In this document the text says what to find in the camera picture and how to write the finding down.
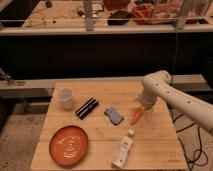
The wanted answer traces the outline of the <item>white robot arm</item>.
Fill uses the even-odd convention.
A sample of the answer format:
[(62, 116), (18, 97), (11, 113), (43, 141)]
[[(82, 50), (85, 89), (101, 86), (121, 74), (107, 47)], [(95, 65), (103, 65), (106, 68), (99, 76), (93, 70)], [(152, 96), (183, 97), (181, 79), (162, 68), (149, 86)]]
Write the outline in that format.
[(212, 104), (170, 86), (171, 75), (165, 70), (143, 76), (141, 83), (143, 89), (139, 102), (145, 109), (153, 107), (160, 97), (213, 136)]

